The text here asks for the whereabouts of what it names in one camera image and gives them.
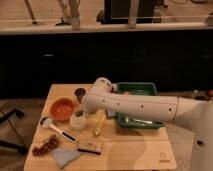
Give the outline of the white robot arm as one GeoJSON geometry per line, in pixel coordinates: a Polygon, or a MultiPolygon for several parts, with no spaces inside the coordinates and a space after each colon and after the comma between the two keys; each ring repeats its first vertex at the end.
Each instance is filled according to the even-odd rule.
{"type": "Polygon", "coordinates": [[[86,114],[98,109],[145,120],[174,124],[195,133],[190,171],[213,171],[213,102],[177,96],[123,95],[111,92],[104,77],[95,80],[82,98],[86,114]]]}

